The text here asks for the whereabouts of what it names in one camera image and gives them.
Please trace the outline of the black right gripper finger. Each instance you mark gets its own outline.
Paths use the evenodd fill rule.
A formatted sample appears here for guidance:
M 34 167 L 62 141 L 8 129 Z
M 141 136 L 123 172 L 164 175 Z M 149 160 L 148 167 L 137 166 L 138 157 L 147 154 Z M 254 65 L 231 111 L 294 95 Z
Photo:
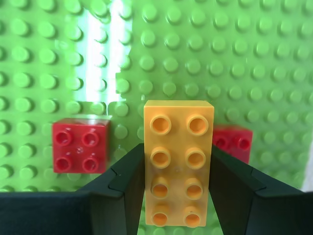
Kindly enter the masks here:
M 212 146 L 209 192 L 225 235 L 311 235 L 313 194 Z
M 0 195 L 3 235 L 135 235 L 144 195 L 144 145 L 138 144 L 75 192 Z

